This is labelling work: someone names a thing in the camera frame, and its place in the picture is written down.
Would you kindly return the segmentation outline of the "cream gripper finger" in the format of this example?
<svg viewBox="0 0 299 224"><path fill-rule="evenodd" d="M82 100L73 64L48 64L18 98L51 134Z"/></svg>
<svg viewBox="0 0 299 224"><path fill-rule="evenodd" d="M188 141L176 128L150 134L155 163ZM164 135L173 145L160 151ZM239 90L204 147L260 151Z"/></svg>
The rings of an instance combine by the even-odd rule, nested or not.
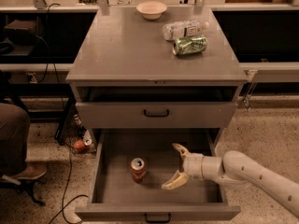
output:
<svg viewBox="0 0 299 224"><path fill-rule="evenodd" d="M185 146L178 143L173 143L172 146L179 153L180 157L183 160L185 160L190 155L190 151Z"/></svg>
<svg viewBox="0 0 299 224"><path fill-rule="evenodd" d="M176 170L174 175L165 183L162 184L162 189L171 190L179 188L185 185L189 180L188 175L185 172L181 172L180 170Z"/></svg>

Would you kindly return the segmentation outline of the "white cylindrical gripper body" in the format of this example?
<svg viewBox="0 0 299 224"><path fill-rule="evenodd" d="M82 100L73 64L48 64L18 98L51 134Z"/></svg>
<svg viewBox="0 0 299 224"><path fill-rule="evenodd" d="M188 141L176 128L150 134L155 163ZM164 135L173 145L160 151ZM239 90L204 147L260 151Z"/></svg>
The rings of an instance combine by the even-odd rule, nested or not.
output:
<svg viewBox="0 0 299 224"><path fill-rule="evenodd" d="M183 177L190 179L216 180L224 173L220 157L204 156L199 153L188 153L183 158Z"/></svg>

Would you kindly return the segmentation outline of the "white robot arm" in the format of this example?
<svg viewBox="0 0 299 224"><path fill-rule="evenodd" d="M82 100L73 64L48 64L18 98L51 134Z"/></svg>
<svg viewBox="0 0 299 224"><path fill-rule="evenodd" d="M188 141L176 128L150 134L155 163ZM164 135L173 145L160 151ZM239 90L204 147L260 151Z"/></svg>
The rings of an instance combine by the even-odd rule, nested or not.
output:
<svg viewBox="0 0 299 224"><path fill-rule="evenodd" d="M179 188L191 179L210 180L229 189L245 189L252 184L299 217L299 184L263 167L244 153L230 150L223 157L211 157L191 153L178 143L172 146L182 159L182 172L176 170L162 184L162 189Z"/></svg>

